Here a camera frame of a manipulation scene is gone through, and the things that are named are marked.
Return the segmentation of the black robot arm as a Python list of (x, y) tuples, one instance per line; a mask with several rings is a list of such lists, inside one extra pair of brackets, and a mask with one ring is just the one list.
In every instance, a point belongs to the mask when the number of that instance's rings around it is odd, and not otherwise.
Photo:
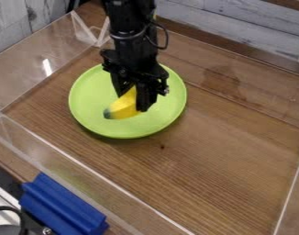
[(168, 93), (170, 74), (158, 63), (158, 51), (170, 43), (168, 31), (155, 20), (156, 0), (102, 0), (111, 22), (112, 49), (103, 49), (103, 69), (111, 74), (119, 97), (136, 89), (136, 110), (146, 112)]

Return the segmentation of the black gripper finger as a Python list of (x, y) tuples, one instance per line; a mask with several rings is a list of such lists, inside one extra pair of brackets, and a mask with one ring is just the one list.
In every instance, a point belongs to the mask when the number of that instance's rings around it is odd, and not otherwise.
[(136, 83), (136, 109), (146, 112), (158, 101), (158, 81)]
[(120, 71), (118, 73), (111, 73), (111, 78), (115, 92), (118, 96), (122, 96), (136, 83), (135, 75), (131, 72), (124, 73)]

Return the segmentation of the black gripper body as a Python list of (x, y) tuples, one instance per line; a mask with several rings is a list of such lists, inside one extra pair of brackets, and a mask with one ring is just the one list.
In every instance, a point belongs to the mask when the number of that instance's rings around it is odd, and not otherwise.
[(158, 44), (158, 34), (111, 34), (111, 38), (114, 46), (100, 51), (104, 71), (108, 73), (131, 72), (136, 83), (158, 81), (158, 94), (166, 95), (170, 75), (158, 63), (158, 51), (166, 50), (167, 45)]

